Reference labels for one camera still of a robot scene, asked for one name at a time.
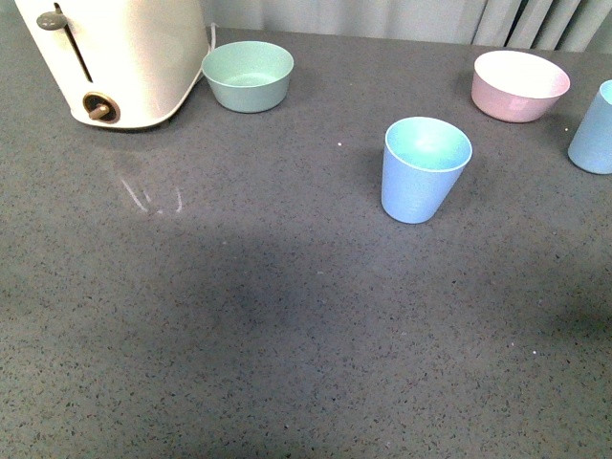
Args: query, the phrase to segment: white toaster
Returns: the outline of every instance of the white toaster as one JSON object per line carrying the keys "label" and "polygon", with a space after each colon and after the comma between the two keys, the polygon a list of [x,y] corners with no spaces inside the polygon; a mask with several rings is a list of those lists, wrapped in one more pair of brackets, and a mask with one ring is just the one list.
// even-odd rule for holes
{"label": "white toaster", "polygon": [[142,128],[171,117],[198,81],[200,0],[15,0],[73,117]]}

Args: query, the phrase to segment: white curtain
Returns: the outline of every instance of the white curtain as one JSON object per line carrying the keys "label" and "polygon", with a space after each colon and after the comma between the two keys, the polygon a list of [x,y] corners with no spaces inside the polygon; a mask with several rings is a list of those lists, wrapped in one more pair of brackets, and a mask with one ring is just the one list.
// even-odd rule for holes
{"label": "white curtain", "polygon": [[201,1],[220,27],[612,53],[612,0]]}

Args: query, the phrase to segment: plastic cup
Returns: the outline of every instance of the plastic cup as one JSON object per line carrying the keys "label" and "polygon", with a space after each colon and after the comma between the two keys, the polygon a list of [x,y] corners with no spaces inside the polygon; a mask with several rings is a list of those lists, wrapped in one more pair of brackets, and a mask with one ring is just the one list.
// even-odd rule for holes
{"label": "plastic cup", "polygon": [[600,86],[568,154],[575,165],[587,172],[612,174],[612,79]]}
{"label": "plastic cup", "polygon": [[434,118],[406,118],[384,136],[382,207],[402,223],[429,220],[471,158],[458,128]]}

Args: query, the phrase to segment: cup rim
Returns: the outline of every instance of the cup rim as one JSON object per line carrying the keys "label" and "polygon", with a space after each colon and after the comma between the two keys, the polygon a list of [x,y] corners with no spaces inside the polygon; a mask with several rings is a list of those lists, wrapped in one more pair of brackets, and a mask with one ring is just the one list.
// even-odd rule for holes
{"label": "cup rim", "polygon": [[612,105],[612,88],[610,88],[608,91],[605,91],[605,89],[607,89],[607,86],[612,86],[612,79],[608,79],[600,85],[599,94],[608,105]]}
{"label": "cup rim", "polygon": [[[399,157],[399,156],[398,156],[398,155],[397,155],[397,154],[396,154],[396,153],[393,151],[393,149],[391,148],[391,145],[389,145],[389,133],[390,133],[390,132],[391,132],[391,130],[392,130],[393,128],[395,128],[395,127],[396,127],[398,124],[400,124],[400,123],[404,123],[404,122],[408,122],[408,121],[413,121],[413,120],[428,120],[428,121],[434,121],[434,123],[436,123],[436,124],[444,124],[444,125],[446,125],[446,126],[450,127],[450,128],[451,128],[451,130],[456,131],[456,132],[457,132],[457,133],[460,135],[460,137],[462,137],[462,138],[465,140],[465,142],[466,142],[466,143],[467,143],[467,145],[468,145],[468,148],[469,148],[469,150],[470,150],[470,153],[468,154],[468,157],[467,157],[467,158],[466,158],[466,159],[465,159],[463,162],[461,162],[460,164],[458,164],[457,166],[455,166],[455,167],[449,167],[449,168],[446,168],[446,169],[432,169],[432,168],[429,168],[429,167],[422,167],[422,166],[419,166],[419,165],[416,165],[416,164],[409,163],[408,161],[406,161],[406,160],[404,160],[404,159],[400,158],[400,157]],[[472,147],[472,145],[471,145],[470,138],[469,138],[469,137],[466,135],[466,133],[465,133],[465,132],[463,132],[461,129],[459,129],[459,128],[458,128],[457,126],[455,126],[454,124],[451,124],[451,123],[449,123],[449,122],[447,122],[447,121],[444,121],[444,120],[439,120],[439,119],[437,119],[437,118],[432,118],[432,117],[408,117],[408,118],[402,118],[401,120],[397,120],[397,121],[395,121],[393,124],[391,124],[391,125],[390,125],[390,126],[387,128],[387,130],[386,130],[386,132],[385,132],[385,134],[384,134],[384,145],[386,146],[386,149],[389,151],[389,153],[391,153],[391,155],[393,155],[393,157],[394,157],[396,160],[398,160],[400,163],[405,164],[405,165],[408,165],[408,166],[412,167],[413,169],[421,170],[421,171],[424,171],[424,172],[430,172],[430,173],[440,173],[440,174],[447,173],[447,172],[452,172],[452,171],[455,171],[455,170],[461,169],[462,167],[465,167],[465,166],[466,166],[466,164],[468,164],[468,163],[470,162],[470,160],[471,160],[471,155],[472,155],[472,153],[473,153],[473,147]]]}

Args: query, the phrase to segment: toaster lever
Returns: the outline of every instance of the toaster lever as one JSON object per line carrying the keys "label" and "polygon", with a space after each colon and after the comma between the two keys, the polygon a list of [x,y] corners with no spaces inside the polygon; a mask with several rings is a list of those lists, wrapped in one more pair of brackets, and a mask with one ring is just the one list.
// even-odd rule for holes
{"label": "toaster lever", "polygon": [[43,12],[36,18],[36,24],[45,31],[58,31],[68,25],[68,20],[61,10],[55,10]]}

